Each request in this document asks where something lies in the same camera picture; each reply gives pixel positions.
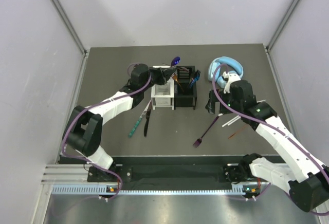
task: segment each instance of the white panel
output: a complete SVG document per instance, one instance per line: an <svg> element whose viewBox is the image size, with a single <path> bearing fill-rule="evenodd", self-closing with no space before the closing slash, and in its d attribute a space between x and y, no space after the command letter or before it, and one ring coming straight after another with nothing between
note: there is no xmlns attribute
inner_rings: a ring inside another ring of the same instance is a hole
<svg viewBox="0 0 329 224"><path fill-rule="evenodd" d="M268 43L292 0L60 0L85 47Z"/></svg>
<svg viewBox="0 0 329 224"><path fill-rule="evenodd" d="M329 0L301 0L272 55L301 143L329 164Z"/></svg>
<svg viewBox="0 0 329 224"><path fill-rule="evenodd" d="M28 223L82 55L50 0L0 0L0 216Z"/></svg>

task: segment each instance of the black and white robotic arm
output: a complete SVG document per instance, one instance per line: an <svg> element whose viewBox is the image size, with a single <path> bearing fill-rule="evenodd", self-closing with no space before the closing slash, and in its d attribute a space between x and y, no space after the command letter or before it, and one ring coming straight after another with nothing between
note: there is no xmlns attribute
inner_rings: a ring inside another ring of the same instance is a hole
<svg viewBox="0 0 329 224"><path fill-rule="evenodd" d="M283 131L285 136L275 131L268 125L254 122L242 117L242 121L249 124L261 137L263 137L282 157L287 166L279 166L258 154L246 155L239 163L239 169L245 179L262 178L276 185L290 195L292 201L303 211L309 212L329 199L329 185L316 165L306 157L288 138L312 156L301 143L284 126L277 113L266 103L257 102L252 86L241 80L237 74L223 73L227 85L219 90L221 99L232 109L264 121L266 124ZM211 100L206 109L210 112ZM224 105L220 105L220 113L231 113ZM324 163L314 156L313 159L329 175L329 169Z"/></svg>
<svg viewBox="0 0 329 224"><path fill-rule="evenodd" d="M103 125L118 114L136 107L143 100L144 92L147 89L154 84L166 84L175 71L175 66L153 68L145 64L136 64L127 84L112 97L102 101L102 103L106 101L108 101L108 103L90 108L78 118L69 131L66 143L87 158L91 163L104 169L109 169L113 164L113 159L100 145ZM131 94L145 86L150 78L149 85L143 91L127 96L127 94ZM63 137L76 117L86 108L82 106L74 108Z"/></svg>

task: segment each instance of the reflective metal surface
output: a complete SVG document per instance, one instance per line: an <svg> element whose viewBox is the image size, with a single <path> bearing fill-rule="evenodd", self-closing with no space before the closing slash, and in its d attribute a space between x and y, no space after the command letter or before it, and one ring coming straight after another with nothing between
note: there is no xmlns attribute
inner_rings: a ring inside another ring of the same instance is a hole
<svg viewBox="0 0 329 224"><path fill-rule="evenodd" d="M55 195L55 213L60 215L85 196ZM61 218L47 211L44 224L84 223L266 223L314 224L316 216L299 210L284 193L271 186L258 201L244 202L227 196L119 196L106 203L87 199Z"/></svg>

